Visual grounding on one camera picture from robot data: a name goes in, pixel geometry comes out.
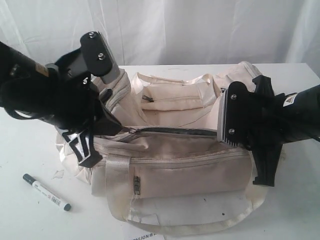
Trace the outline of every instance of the bag strap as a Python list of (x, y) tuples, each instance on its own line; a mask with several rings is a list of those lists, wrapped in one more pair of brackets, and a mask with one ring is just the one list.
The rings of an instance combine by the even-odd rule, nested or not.
[(259, 208), (265, 201), (268, 188), (253, 185), (256, 175), (256, 167), (252, 162), (252, 172), (249, 183), (245, 189), (245, 197), (249, 207), (236, 217), (228, 220), (191, 225), (159, 226), (146, 223), (135, 222), (128, 219), (130, 212), (130, 201), (132, 199), (132, 189), (129, 186), (129, 164), (130, 157), (109, 154), (107, 156), (106, 168), (106, 196), (111, 214), (120, 221), (159, 235), (186, 236), (198, 234), (211, 234), (235, 226), (249, 216), (254, 210)]

